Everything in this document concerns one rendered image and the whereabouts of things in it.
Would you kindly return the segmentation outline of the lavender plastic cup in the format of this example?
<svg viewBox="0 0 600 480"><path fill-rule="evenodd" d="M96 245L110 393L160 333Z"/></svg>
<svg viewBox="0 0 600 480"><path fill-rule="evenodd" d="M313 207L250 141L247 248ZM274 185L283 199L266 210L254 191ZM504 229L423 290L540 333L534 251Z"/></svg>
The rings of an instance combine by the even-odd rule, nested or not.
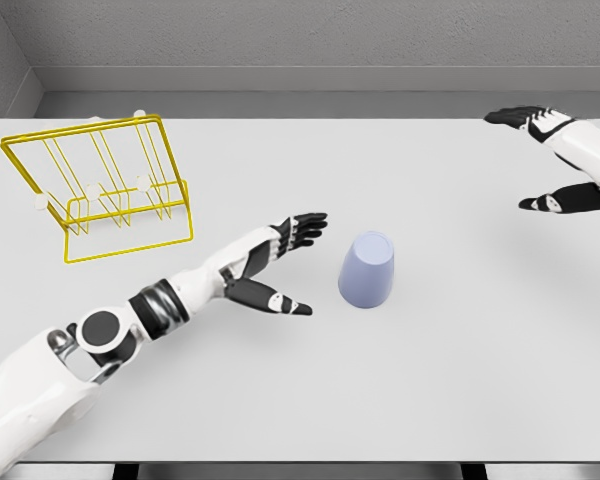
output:
<svg viewBox="0 0 600 480"><path fill-rule="evenodd" d="M338 279L341 296L357 308L375 308L389 297L394 279L394 246L383 233L367 231L351 244Z"/></svg>

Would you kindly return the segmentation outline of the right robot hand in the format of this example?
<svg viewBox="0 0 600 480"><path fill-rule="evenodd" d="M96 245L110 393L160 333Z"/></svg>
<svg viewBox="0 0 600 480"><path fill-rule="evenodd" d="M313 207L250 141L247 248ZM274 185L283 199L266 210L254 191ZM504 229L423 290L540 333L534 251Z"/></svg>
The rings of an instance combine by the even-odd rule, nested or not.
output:
<svg viewBox="0 0 600 480"><path fill-rule="evenodd" d="M599 127L554 108L535 105L501 108L489 112L483 120L527 133L562 162L590 178L586 183L525 198L518 204L520 209L555 214L600 211Z"/></svg>

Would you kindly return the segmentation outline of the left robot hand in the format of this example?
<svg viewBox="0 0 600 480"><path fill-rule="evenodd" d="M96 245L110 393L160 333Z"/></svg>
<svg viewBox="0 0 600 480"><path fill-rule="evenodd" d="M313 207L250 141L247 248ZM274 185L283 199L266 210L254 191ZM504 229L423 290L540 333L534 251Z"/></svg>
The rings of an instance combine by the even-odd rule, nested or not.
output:
<svg viewBox="0 0 600 480"><path fill-rule="evenodd" d="M271 314L310 316L312 308L254 279L285 254L310 247L328 225L325 213L289 216L257 228L212 255L204 267L214 279L214 295Z"/></svg>

